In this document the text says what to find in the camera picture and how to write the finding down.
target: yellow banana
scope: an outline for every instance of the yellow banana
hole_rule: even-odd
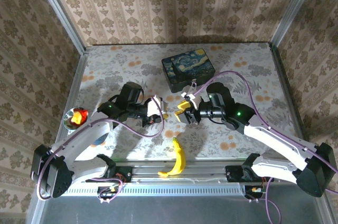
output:
[[[174,151],[176,153],[176,163],[173,169],[169,172],[158,172],[160,176],[167,177],[168,175],[180,174],[185,168],[185,153],[177,138],[173,138]]]

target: orange object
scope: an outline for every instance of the orange object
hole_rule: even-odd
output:
[[[74,112],[74,115],[72,119],[70,120],[71,125],[81,126],[87,121],[87,118],[88,118],[87,110],[75,108],[73,112]]]

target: red object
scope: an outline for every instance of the red object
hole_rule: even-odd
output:
[[[72,121],[70,122],[71,125],[73,126],[77,126],[77,127],[80,127],[81,125],[83,125],[86,121],[87,121],[87,118],[88,118],[88,111],[85,110],[85,109],[79,109],[79,108],[75,108],[73,110],[73,112],[79,112],[81,114],[81,122],[80,124],[76,124],[76,123],[73,123]]]

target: wire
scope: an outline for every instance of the wire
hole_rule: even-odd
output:
[[[264,181],[264,183],[265,183],[265,187],[266,187],[266,183],[267,183],[266,178],[263,177],[262,179],[263,179],[263,181]]]
[[[212,120],[210,117],[208,117],[208,119],[209,119],[210,121],[212,121],[214,124],[217,124],[217,125],[224,125],[223,123],[216,122],[216,121]]]
[[[99,195],[97,196],[97,198],[98,198],[101,202],[103,202],[104,199],[101,198],[101,195],[102,195],[103,193],[112,193],[112,191],[111,191],[111,189],[110,189],[110,186],[106,186],[106,187],[102,187],[102,188],[101,188],[101,191],[100,191],[100,192],[98,191],[98,193],[99,193]]]
[[[253,197],[252,195],[250,195],[249,193],[247,193],[246,194],[246,196],[248,196],[248,197],[250,197],[250,198],[252,198],[253,200],[257,200],[257,202],[259,202],[261,199],[257,199],[257,198],[255,198],[255,197]],[[269,219],[269,221],[270,221],[270,224],[274,224],[273,222],[272,222],[272,220],[271,220],[271,217],[270,217],[270,213],[269,213],[269,210],[268,210],[268,202],[270,203],[270,204],[272,204],[275,208],[276,208],[276,210],[277,210],[277,213],[278,213],[278,217],[279,217],[279,222],[278,222],[278,224],[281,224],[281,213],[280,213],[280,209],[279,209],[279,207],[277,206],[277,204],[276,203],[274,203],[272,200],[269,200],[268,198],[268,193],[266,192],[266,194],[265,194],[265,207],[266,207],[266,212],[267,212],[267,216],[268,216],[268,219]]]
[[[112,118],[101,118],[101,119],[98,119],[94,122],[92,122],[91,124],[88,124],[86,125],[84,128],[81,128],[78,132],[74,132],[73,134],[71,134],[70,138],[64,142],[58,149],[55,150],[55,152],[53,152],[49,158],[47,159],[47,161],[44,163],[42,169],[41,169],[41,172],[40,172],[40,175],[39,175],[39,179],[37,180],[37,188],[36,188],[36,193],[37,193],[37,197],[38,199],[42,200],[42,201],[46,201],[48,199],[51,198],[51,196],[47,196],[47,197],[44,197],[41,195],[41,182],[42,182],[42,178],[43,178],[43,174],[44,172],[46,171],[49,163],[52,161],[52,159],[56,156],[56,154],[58,152],[60,152],[62,149],[64,149],[73,139],[75,139],[75,137],[77,137],[79,134],[81,134],[83,131],[87,130],[88,127],[92,127],[93,125],[99,123],[99,122],[103,122],[103,121],[109,121],[109,122],[115,122],[115,123],[118,123],[119,125],[122,125],[123,127],[127,128],[129,131],[131,131],[132,133],[140,136],[140,137],[146,137],[146,138],[154,138],[154,137],[157,137],[159,136],[163,130],[164,130],[164,118],[163,118],[163,114],[162,114],[162,111],[161,111],[161,108],[160,106],[158,105],[158,103],[156,102],[156,100],[151,97],[152,101],[155,103],[158,111],[159,111],[159,116],[161,117],[161,122],[162,122],[162,128],[161,130],[156,133],[155,135],[143,135],[141,133],[138,133],[137,131],[135,131],[134,129],[132,129],[131,127],[129,127],[128,125],[118,121],[118,120],[115,120],[115,119],[112,119]]]
[[[270,212],[269,212],[268,202],[270,202],[277,209],[277,212],[278,212],[278,215],[279,215],[279,224],[281,224],[281,214],[280,214],[280,210],[279,210],[278,206],[274,202],[272,202],[271,200],[268,199],[269,187],[270,187],[270,183],[271,183],[272,180],[273,180],[273,178],[270,178],[269,181],[268,181],[268,184],[266,185],[266,193],[265,193],[266,214],[268,216],[270,223],[274,224],[273,221],[271,220],[271,216],[270,216]]]
[[[301,143],[293,140],[292,138],[284,135],[283,133],[280,133],[279,131],[275,130],[274,128],[270,127],[270,125],[263,119],[263,117],[261,116],[261,114],[258,112],[258,109],[255,105],[255,102],[254,102],[254,98],[252,97],[252,93],[251,93],[251,90],[250,90],[250,86],[249,86],[249,82],[238,72],[235,72],[235,71],[224,71],[224,72],[220,72],[218,75],[215,75],[214,77],[212,77],[210,80],[208,80],[198,91],[196,91],[194,93],[195,96],[197,96],[203,89],[205,89],[211,82],[213,82],[216,78],[219,78],[225,74],[229,74],[229,73],[232,73],[232,74],[236,74],[239,78],[241,78],[247,89],[248,89],[248,95],[249,95],[249,98],[250,98],[250,102],[251,102],[251,105],[253,107],[253,109],[255,110],[255,113],[256,115],[258,116],[259,120],[269,128],[269,130],[271,132],[273,132],[274,134],[276,134],[277,136],[279,136],[281,139],[285,140],[286,142],[288,143],[292,143],[292,144],[295,144],[296,146],[298,147],[301,147],[304,151],[308,151],[309,153],[311,153],[314,157],[316,157],[317,159],[321,160],[323,163],[325,163],[325,165],[327,165],[330,169],[332,169],[336,174],[338,174],[338,169],[335,168],[333,165],[331,165],[328,161],[326,161],[324,158],[322,158],[320,155],[318,155],[317,153],[313,152],[311,149],[308,149],[306,146],[302,145]],[[330,192],[330,193],[334,193],[334,194],[338,194],[338,192],[335,192],[335,191],[332,191],[330,189],[325,189],[327,192]]]
[[[333,191],[333,190],[330,190],[330,189],[325,189],[325,190],[326,190],[327,192],[329,192],[329,193],[338,195],[338,191]]]
[[[116,176],[119,178],[119,179],[123,179],[123,181],[124,182],[126,182],[126,178],[123,176],[123,175],[121,175],[120,173],[116,173]]]
[[[118,191],[115,193],[114,196],[112,196],[110,199],[107,199],[106,202],[110,203],[114,198],[117,197],[117,195],[119,195],[123,189],[123,182],[121,179],[118,178],[92,178],[91,180],[94,181],[118,181],[119,182],[119,187],[118,187]],[[101,195],[106,191],[106,189],[103,189],[100,193],[99,193],[99,200],[101,200],[101,202],[103,202],[104,200],[101,198]]]

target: metal frame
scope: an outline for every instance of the metal frame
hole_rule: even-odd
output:
[[[174,178],[161,178],[158,171],[171,169],[174,161],[126,161],[118,166],[132,166],[133,176],[126,184],[124,196],[206,196],[206,195],[244,195],[248,183],[228,183],[225,176],[226,165],[241,165],[243,160],[195,160],[187,161],[184,174]],[[96,196],[98,186],[111,183],[75,183],[62,195]]]
[[[271,44],[278,47],[281,41],[283,40],[284,35],[286,34],[287,30],[289,29],[292,21],[294,20],[295,16],[297,15],[299,9],[301,8],[304,0],[291,0],[284,15],[282,16],[275,34],[271,39]]]
[[[86,49],[86,51],[83,52],[83,55],[79,59],[79,63],[78,63],[76,72],[74,74],[73,83],[69,91],[68,100],[65,105],[62,117],[66,114],[66,112],[69,109],[73,107],[77,99],[79,89],[80,89],[81,79],[82,79],[83,72],[85,71],[85,67],[87,64],[87,57],[88,57],[89,51],[90,49]],[[63,126],[63,122],[61,121],[58,134],[57,134],[57,138],[56,138],[56,142],[59,141],[61,138],[66,137],[67,133],[68,131]],[[27,212],[26,223],[40,223],[44,204],[45,204],[45,201],[38,200],[37,195],[34,191],[32,195],[32,200],[29,206],[29,210]]]
[[[84,54],[79,59],[78,67],[74,74],[73,83],[69,91],[67,103],[65,105],[62,117],[65,116],[68,110],[74,107],[73,105],[75,104],[76,99],[79,94],[81,80],[82,80],[83,72],[85,71],[85,67],[87,64],[87,58],[88,58],[89,51],[90,49],[86,49]],[[67,133],[68,133],[68,130],[63,126],[63,123],[61,121],[58,134],[57,134],[57,138],[56,138],[56,142],[58,142],[61,138],[65,138],[67,136]]]
[[[337,224],[337,220],[335,218],[334,211],[328,199],[327,192],[324,192],[321,198],[316,198],[316,201],[319,208],[319,212],[323,219],[323,223]]]
[[[72,24],[71,20],[68,17],[64,7],[60,0],[48,0],[51,4],[52,8],[56,12],[58,18],[60,19],[61,24],[67,31],[70,39],[72,40],[73,44],[75,45],[76,49],[79,51],[80,55],[82,56],[85,53],[85,44],[82,42],[78,32],[76,31],[74,25]]]
[[[281,57],[278,52],[278,48],[273,44],[270,44],[270,49],[272,52],[273,60],[275,63],[276,71],[280,80],[281,88],[283,90],[286,103],[291,113],[291,119],[295,127],[295,132],[297,136],[301,139],[305,139],[303,123],[301,119],[301,115],[299,114],[298,109],[296,108],[296,103],[291,95],[291,86],[289,80],[286,76],[286,71],[283,66],[283,62],[281,61]]]

